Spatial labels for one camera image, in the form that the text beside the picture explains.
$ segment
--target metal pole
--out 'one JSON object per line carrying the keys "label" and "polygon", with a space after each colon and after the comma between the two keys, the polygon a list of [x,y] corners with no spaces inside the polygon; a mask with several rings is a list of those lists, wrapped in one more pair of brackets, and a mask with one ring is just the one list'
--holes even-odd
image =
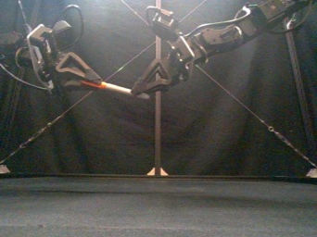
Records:
{"label": "metal pole", "polygon": [[300,102],[300,107],[301,107],[304,129],[305,129],[306,141],[308,141],[308,147],[309,147],[309,156],[316,157],[316,143],[314,143],[314,135],[313,135],[312,118],[309,115],[309,104],[308,104],[308,98],[305,94],[305,87],[304,87],[304,82],[302,82],[301,69],[300,69],[300,63],[298,63],[298,57],[296,53],[296,46],[294,46],[292,32],[286,33],[286,42],[288,42],[289,52],[290,52],[292,71],[293,71],[294,84],[296,84],[296,89],[297,89],[297,94],[298,94],[298,102]]}
{"label": "metal pole", "polygon": [[[161,8],[162,3],[161,0],[157,0],[157,7]],[[157,36],[157,59],[161,59],[161,51],[162,51],[162,43],[161,39]],[[161,105],[162,105],[162,92],[155,93],[155,176],[161,176]]]}

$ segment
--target black backdrop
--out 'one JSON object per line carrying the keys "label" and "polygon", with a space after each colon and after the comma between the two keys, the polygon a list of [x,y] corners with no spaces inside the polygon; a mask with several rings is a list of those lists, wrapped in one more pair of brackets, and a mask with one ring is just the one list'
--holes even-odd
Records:
{"label": "black backdrop", "polygon": [[[21,31],[15,1],[1,2],[1,32]],[[36,1],[23,2],[29,20]],[[182,19],[183,32],[202,23],[231,19],[246,1],[207,0],[195,9],[202,2],[162,1],[162,7],[173,10]],[[48,25],[68,4],[80,6],[86,19],[84,36],[74,51],[108,82],[131,88],[155,58],[153,45],[131,60],[155,41],[142,20],[146,7],[155,1],[41,1],[37,23]],[[316,7],[305,27],[294,34],[313,126],[314,13]],[[75,13],[67,19],[78,28]],[[162,54],[167,49],[169,45],[163,44]],[[214,56],[201,68],[194,70],[187,82],[162,94],[163,169],[175,175],[305,175],[309,163],[210,79],[226,87],[308,154],[285,36],[262,34],[239,49]],[[31,70],[25,72],[25,79],[36,82]],[[5,158],[87,92],[55,96],[23,86],[16,93],[16,82],[3,72],[0,83],[1,157]],[[16,98],[13,113],[11,102]],[[155,96],[140,100],[111,92],[94,92],[5,164],[12,172],[146,174],[155,166]]]}

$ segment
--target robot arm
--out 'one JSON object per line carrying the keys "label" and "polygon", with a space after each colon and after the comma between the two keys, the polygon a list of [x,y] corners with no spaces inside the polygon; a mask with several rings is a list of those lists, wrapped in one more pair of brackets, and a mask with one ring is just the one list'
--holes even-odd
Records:
{"label": "robot arm", "polygon": [[169,87],[189,79],[195,64],[206,63],[213,55],[238,48],[316,2],[317,0],[266,0],[261,5],[246,5],[233,20],[201,25],[187,35],[179,32],[173,13],[150,6],[147,11],[157,11],[150,26],[159,38],[174,42],[170,54],[150,64],[131,93],[169,90]]}
{"label": "robot arm", "polygon": [[[27,35],[28,51],[37,79],[52,94],[64,90],[111,90],[115,93],[134,95],[131,90],[103,82],[100,76],[86,64],[79,55],[66,52],[72,43],[72,28],[59,21],[54,29],[43,25]],[[136,95],[148,99],[148,94]]]}

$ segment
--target cable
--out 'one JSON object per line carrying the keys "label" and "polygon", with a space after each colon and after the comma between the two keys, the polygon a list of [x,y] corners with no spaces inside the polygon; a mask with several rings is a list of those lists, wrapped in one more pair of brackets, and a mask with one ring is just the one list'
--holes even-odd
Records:
{"label": "cable", "polygon": [[7,70],[5,66],[4,66],[1,63],[0,63],[0,68],[1,68],[3,71],[5,71],[5,73],[7,73],[16,81],[19,81],[20,83],[23,83],[23,84],[25,84],[25,85],[28,85],[28,86],[31,86],[31,87],[33,87],[33,88],[36,88],[36,89],[47,90],[47,88],[40,87],[40,86],[37,86],[37,85],[33,85],[33,84],[25,82],[24,80],[21,80],[19,77],[16,77],[16,76]]}
{"label": "cable", "polygon": [[54,24],[51,26],[54,28],[54,25],[58,23],[59,19],[64,16],[66,12],[70,11],[71,9],[76,10],[78,15],[79,15],[80,32],[79,32],[79,34],[75,38],[75,41],[72,42],[72,44],[68,47],[74,46],[78,43],[78,41],[80,40],[80,38],[83,37],[83,34],[84,34],[84,18],[83,18],[83,13],[82,13],[82,10],[80,10],[79,6],[78,5],[68,5],[67,7],[64,7],[60,14],[59,14],[59,16],[55,18]]}
{"label": "cable", "polygon": [[191,37],[194,34],[197,34],[205,28],[226,26],[226,25],[241,22],[243,19],[246,19],[251,15],[251,10],[250,10],[250,8],[243,6],[242,9],[239,10],[238,14],[241,14],[242,12],[245,12],[245,15],[239,18],[237,18],[237,16],[235,16],[235,18],[231,19],[231,20],[199,25],[189,34],[185,35],[185,37]]}
{"label": "cable", "polygon": [[298,27],[301,27],[304,22],[308,19],[308,16],[309,16],[309,13],[310,13],[310,10],[312,10],[312,2],[313,2],[313,0],[310,0],[310,2],[309,2],[308,12],[306,12],[305,16],[302,17],[301,22],[294,27],[290,28],[292,22],[293,22],[293,18],[294,18],[294,16],[293,16],[292,19],[289,20],[289,22],[286,23],[286,30],[285,31],[268,30],[268,32],[272,33],[272,34],[284,34],[284,33],[288,33],[290,31],[294,31]]}

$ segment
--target diagonal support cable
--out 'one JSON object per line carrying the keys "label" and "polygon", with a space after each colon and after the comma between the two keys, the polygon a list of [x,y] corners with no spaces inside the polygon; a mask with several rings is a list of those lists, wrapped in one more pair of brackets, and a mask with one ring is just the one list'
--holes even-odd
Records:
{"label": "diagonal support cable", "polygon": [[[155,44],[155,42],[153,42],[124,64],[123,66],[104,79],[104,81],[108,81],[115,75],[116,73],[119,73],[126,66],[136,60],[136,58],[150,49],[150,47]],[[13,150],[13,152],[9,153],[9,155],[5,157],[5,159],[3,159],[0,161],[0,165],[4,164],[5,161],[8,161],[20,150],[25,149],[28,144],[32,143],[41,135],[43,133],[55,125],[55,123],[62,120],[66,115],[71,112],[71,110],[79,106],[79,104],[92,95],[94,91],[88,92],[75,103],[74,105],[51,121],[47,123],[47,125],[33,133],[33,135],[27,139],[27,141],[24,143],[20,144],[20,146]]]}
{"label": "diagonal support cable", "polygon": [[143,19],[142,15],[138,13],[138,11],[131,7],[131,5],[122,0],[122,3],[126,5],[126,7],[134,12],[134,14],[136,15],[136,17],[144,22],[146,25],[148,25],[148,23],[146,22],[146,20]]}
{"label": "diagonal support cable", "polygon": [[257,113],[242,103],[242,101],[234,96],[234,94],[225,88],[225,86],[214,80],[214,78],[206,73],[206,71],[197,66],[198,69],[203,72],[203,74],[213,80],[213,82],[222,88],[222,90],[226,92],[226,94],[238,102],[238,104],[245,108],[245,110],[258,119],[258,121],[265,125],[268,128],[268,131],[272,132],[276,137],[280,139],[280,141],[290,147],[290,149],[294,151],[296,154],[298,154],[308,162],[309,164],[317,168],[317,165],[312,162],[312,160],[304,155],[304,153],[300,151],[298,148],[294,147],[292,142],[288,140],[288,138],[276,130],[276,128],[269,125],[264,119],[257,115]]}
{"label": "diagonal support cable", "polygon": [[206,2],[207,2],[207,0],[205,0],[195,8],[190,11],[190,13],[182,18],[182,20],[181,20],[179,22],[182,22]]}

